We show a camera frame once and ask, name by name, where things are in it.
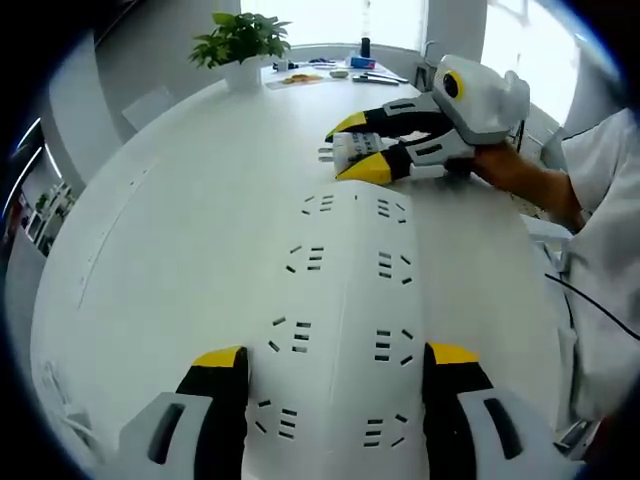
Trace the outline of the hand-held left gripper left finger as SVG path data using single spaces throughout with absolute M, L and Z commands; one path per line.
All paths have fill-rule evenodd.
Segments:
M 157 395 L 121 430 L 121 479 L 239 479 L 249 360 L 244 346 L 193 361 L 173 392 Z

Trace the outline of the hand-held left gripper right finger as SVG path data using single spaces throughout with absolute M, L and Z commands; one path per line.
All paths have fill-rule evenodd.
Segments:
M 422 401 L 431 479 L 575 479 L 583 469 L 556 447 L 545 420 L 494 387 L 462 347 L 424 345 Z

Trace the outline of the person's right hand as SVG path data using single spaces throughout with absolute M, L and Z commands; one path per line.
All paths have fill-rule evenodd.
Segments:
M 445 169 L 459 174 L 474 173 L 493 187 L 511 191 L 526 177 L 528 167 L 512 146 L 500 143 L 477 146 L 469 158 L 446 160 Z

